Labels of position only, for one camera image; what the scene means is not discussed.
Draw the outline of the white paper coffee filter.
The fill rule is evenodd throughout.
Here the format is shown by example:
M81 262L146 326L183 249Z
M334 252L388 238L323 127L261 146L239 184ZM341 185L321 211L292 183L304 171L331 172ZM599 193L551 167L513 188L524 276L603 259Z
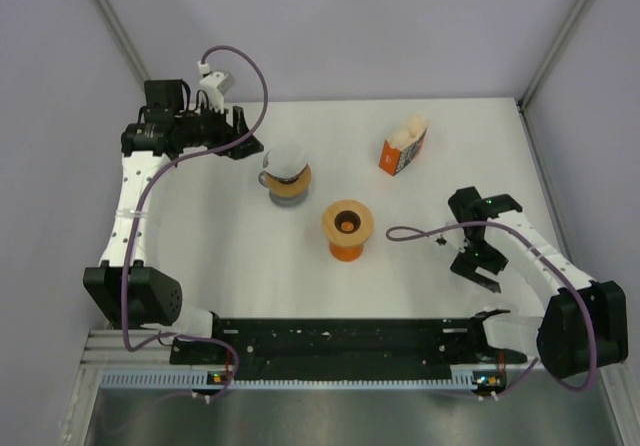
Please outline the white paper coffee filter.
M263 160L263 170L270 176L289 180L299 176L308 165L306 150L293 141L271 148Z

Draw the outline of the clear glass server jug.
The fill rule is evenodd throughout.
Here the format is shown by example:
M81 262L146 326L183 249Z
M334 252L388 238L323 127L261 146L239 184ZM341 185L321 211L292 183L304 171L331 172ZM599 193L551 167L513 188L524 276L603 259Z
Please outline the clear glass server jug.
M302 173L292 179L274 178L262 171L258 176L259 183L268 190L273 204L282 208L295 207L303 203L310 190L312 173L306 166Z

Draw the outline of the orange liquid glass beaker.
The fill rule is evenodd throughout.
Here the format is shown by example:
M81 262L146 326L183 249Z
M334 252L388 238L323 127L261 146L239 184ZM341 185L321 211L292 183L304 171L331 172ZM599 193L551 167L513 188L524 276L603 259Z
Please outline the orange liquid glass beaker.
M357 260L362 255L363 250L363 243L356 246L342 246L336 243L329 244L329 251L331 255L342 262L352 262Z

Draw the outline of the orange coffee filter box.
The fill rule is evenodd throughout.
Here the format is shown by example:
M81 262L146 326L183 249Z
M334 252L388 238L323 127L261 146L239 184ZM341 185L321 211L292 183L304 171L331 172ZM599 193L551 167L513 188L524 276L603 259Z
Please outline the orange coffee filter box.
M425 116L413 113L385 139L379 168L390 176L403 171L421 152L429 125L430 121Z

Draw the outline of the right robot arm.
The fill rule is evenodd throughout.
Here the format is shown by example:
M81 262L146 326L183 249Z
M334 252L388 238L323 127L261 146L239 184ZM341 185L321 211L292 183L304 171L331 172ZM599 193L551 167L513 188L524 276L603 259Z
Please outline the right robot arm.
M466 187L448 206L465 240L451 271L498 293L497 275L512 267L544 308L540 317L507 309L477 314L476 330L466 338L474 359L487 362L502 349L516 351L540 360L557 379L627 359L626 296L616 282L599 282L573 265L508 194L483 198Z

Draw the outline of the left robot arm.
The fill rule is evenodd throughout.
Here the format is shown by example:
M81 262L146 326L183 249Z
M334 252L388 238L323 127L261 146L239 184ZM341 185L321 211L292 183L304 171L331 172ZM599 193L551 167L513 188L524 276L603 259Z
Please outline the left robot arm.
M83 285L109 323L131 329L193 336L192 350L205 362L226 353L217 316L187 304L180 283L162 272L158 259L161 209L169 175L189 150L214 150L240 160L260 153L244 111L226 108L232 76L214 71L191 91L183 80L149 80L135 122L121 135L122 183L105 251L83 273Z

